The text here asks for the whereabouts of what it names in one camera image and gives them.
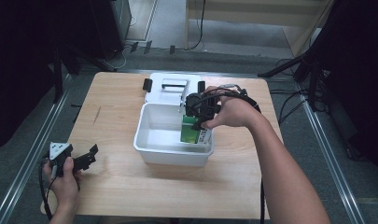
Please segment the gray floor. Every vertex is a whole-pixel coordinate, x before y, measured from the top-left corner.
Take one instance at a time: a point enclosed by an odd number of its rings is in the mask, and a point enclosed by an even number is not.
[[[183,0],[158,1],[147,37],[148,41],[153,41],[153,48],[168,49],[170,45],[176,45],[177,48],[184,46],[184,14],[180,13],[184,10],[184,3]],[[190,30],[189,40],[192,45],[199,37],[196,21],[190,22]],[[167,50],[162,49],[153,49],[149,54],[143,54],[141,50],[134,53],[126,52],[126,63],[119,71],[174,70],[211,72],[215,76],[256,77],[257,73],[274,68],[279,59],[292,57],[281,27],[216,21],[206,21],[203,24],[203,44],[199,46],[198,51],[197,53],[177,52],[173,56],[170,56]],[[121,65],[123,62],[122,56],[110,61],[115,66]],[[66,103],[48,136],[48,141],[67,141],[74,125],[73,120],[78,113],[78,108],[70,105],[82,104],[93,76],[99,71],[90,64],[83,63],[82,65],[80,76],[73,79]],[[289,76],[279,75],[269,78],[267,81],[271,90],[294,91],[297,89],[296,84]],[[0,149],[0,204],[52,108],[52,97],[53,91],[51,90],[23,122],[13,138]],[[272,97],[275,113],[279,116],[279,111],[287,96],[273,94]],[[288,112],[299,101],[299,98],[292,99],[287,104],[285,112]],[[378,223],[378,168],[368,161],[348,159],[332,118],[325,113],[319,113],[318,116],[332,145],[334,155],[356,197],[364,220],[367,223]],[[351,219],[345,210],[340,192],[336,188],[321,147],[303,108],[288,117],[281,125],[281,132],[287,148],[314,183],[332,222],[350,223]],[[47,150],[46,144],[43,146],[42,154]],[[8,223],[44,223],[47,221],[47,218],[39,213],[41,199],[37,184],[37,166],[33,167],[30,173],[26,187],[22,189],[19,200],[14,204],[15,208]],[[98,221],[99,217],[77,216],[75,223],[98,223]],[[232,224],[247,223],[247,221],[199,220],[196,223]]]

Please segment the white plastic bin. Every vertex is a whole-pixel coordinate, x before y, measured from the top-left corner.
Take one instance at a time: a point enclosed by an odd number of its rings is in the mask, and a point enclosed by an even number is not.
[[[144,104],[133,145],[145,162],[204,166],[214,151],[213,134],[208,144],[180,142],[184,111],[178,110],[179,105]]]

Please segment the hand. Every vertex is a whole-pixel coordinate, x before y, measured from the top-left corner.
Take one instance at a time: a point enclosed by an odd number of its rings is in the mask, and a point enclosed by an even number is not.
[[[71,157],[66,158],[63,165],[63,177],[56,177],[51,185],[52,191],[55,193],[58,201],[57,212],[64,210],[71,214],[75,214],[78,207],[78,185],[77,180],[81,178],[81,172],[78,171],[73,175],[72,170],[74,162]],[[48,178],[49,183],[51,180],[51,166],[50,161],[43,167],[43,173]]]
[[[205,92],[211,94],[222,93],[224,90],[217,90],[217,87],[211,86]],[[253,121],[253,116],[261,116],[261,114],[253,108],[248,102],[228,97],[221,96],[221,109],[214,119],[202,123],[202,127],[206,129],[213,129],[220,125],[227,125],[231,127],[248,127],[250,122]]]

